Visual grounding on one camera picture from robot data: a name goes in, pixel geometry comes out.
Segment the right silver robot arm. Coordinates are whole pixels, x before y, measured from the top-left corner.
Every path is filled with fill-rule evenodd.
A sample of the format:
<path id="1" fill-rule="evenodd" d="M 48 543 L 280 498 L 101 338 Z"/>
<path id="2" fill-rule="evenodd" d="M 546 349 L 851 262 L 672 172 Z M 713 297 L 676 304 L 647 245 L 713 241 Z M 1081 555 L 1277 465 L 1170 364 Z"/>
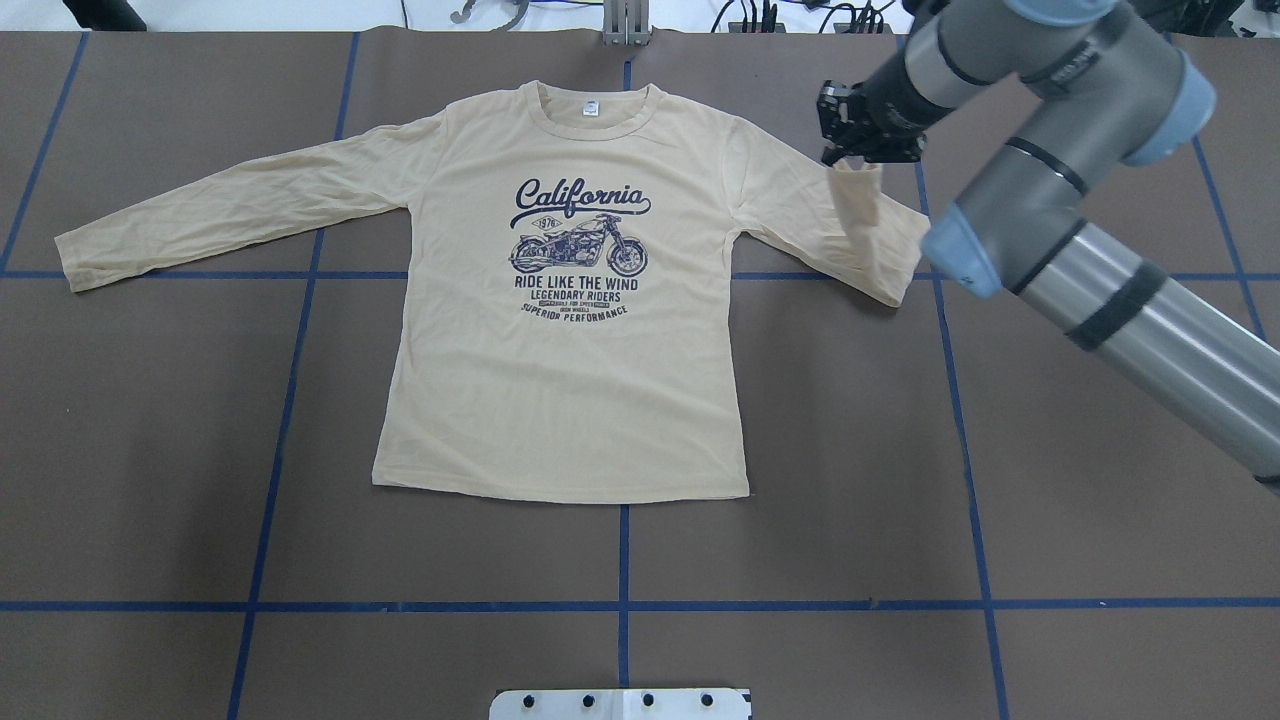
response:
<path id="1" fill-rule="evenodd" d="M 913 1 L 911 33 L 856 85 L 826 82 L 822 160 L 914 163 L 925 132 L 1007 76 L 1039 106 L 922 241 L 973 295 L 1007 290 L 1277 491 L 1276 348 L 1088 222 L 1116 167 L 1189 142 L 1216 92 L 1126 1 Z"/>

